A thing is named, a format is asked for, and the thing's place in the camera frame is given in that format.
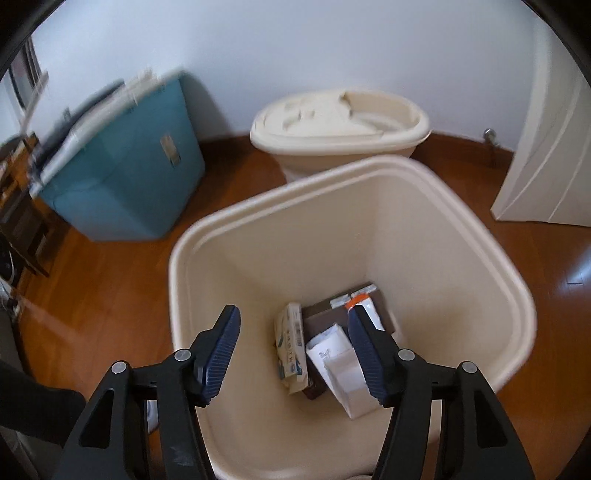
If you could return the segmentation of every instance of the white door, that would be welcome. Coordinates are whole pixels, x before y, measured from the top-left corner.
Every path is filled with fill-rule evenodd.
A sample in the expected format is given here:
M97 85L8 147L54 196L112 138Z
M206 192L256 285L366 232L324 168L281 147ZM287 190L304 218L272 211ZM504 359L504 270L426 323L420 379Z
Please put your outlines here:
M591 87L554 32L535 26L530 108L497 220L591 226Z

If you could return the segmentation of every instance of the brown box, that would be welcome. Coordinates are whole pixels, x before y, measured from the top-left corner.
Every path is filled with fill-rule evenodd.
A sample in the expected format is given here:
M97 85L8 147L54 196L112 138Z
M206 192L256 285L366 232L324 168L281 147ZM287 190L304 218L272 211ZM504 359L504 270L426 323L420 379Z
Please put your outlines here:
M304 329L304 342L307 344L316 335L328 330L335 323L340 325L347 336L349 336L347 308L344 305L337 308L332 308L330 301L347 294L350 295L351 293L365 288L372 283L373 282L363 283L356 287L349 288L344 292L333 295L330 298L322 300L314 305L303 307L301 310L301 319ZM374 303L375 309L378 312L380 320L382 321L382 325L384 326L384 330L390 335L393 334L394 324L390 314L388 313L384 294L378 288L369 294L369 298L371 298L372 302ZM309 386L303 390L303 393L310 400L314 400L316 397L323 394L328 387L310 361L307 362L307 366Z

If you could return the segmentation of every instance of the baseboard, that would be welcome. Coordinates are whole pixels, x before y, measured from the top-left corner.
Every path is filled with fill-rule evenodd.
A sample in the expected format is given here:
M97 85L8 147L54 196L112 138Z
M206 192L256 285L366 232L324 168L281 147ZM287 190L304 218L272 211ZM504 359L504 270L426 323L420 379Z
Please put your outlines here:
M437 157L507 170L511 165L513 155L511 150L491 147L484 142L433 132L417 147L412 158L427 163L429 159Z
M241 157L256 151L249 135L204 140L199 144L206 161L219 157ZM506 170L511 165L513 154L511 150L491 147L483 142L433 132L417 147L412 158L425 163L431 158L443 158Z

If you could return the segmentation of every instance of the dark cloth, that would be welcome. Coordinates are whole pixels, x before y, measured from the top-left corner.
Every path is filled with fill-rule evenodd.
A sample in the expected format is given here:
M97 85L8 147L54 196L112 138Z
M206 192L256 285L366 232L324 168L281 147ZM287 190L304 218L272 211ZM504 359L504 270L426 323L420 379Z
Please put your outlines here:
M85 406L81 393L44 387L0 360L0 425L64 446Z
M25 469L18 463L16 457L10 451L2 435L0 435L0 471L2 471L2 478L31 480Z

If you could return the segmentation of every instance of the beige plastic bin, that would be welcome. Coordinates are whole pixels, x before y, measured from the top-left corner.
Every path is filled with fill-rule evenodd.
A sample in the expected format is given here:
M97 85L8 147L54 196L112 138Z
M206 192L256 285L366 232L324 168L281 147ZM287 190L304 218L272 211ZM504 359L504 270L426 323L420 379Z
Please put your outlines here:
M373 155L409 157L430 133L427 114L400 95L336 89L270 104L257 114L251 141L291 182Z
M349 420L330 393L288 395L273 334L289 301L313 304L366 280L384 292L402 346L430 362L471 360L499 390L530 354L530 292L474 214L421 164L376 157L253 197L193 225L170 261L175 349L210 328L226 303L242 313L221 392L198 409L218 478L345 479L373 469L391 411Z

